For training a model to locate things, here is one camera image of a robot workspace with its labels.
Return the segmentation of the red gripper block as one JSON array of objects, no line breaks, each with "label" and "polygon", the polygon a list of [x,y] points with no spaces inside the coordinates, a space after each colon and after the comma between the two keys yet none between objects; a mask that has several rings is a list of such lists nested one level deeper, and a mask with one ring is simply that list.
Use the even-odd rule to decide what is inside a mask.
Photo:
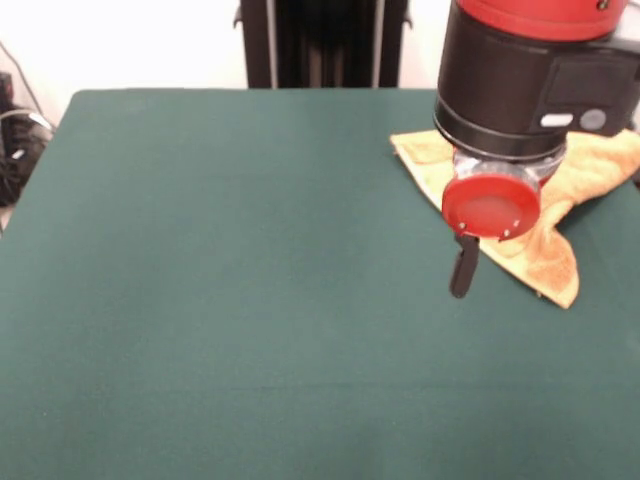
[{"label": "red gripper block", "polygon": [[454,237],[459,251],[449,282],[454,298],[464,298],[470,289],[478,265],[478,237],[512,239],[529,231],[540,216],[542,187],[561,162],[560,158],[522,163],[453,161],[454,176],[442,195],[442,214],[460,233]]}]

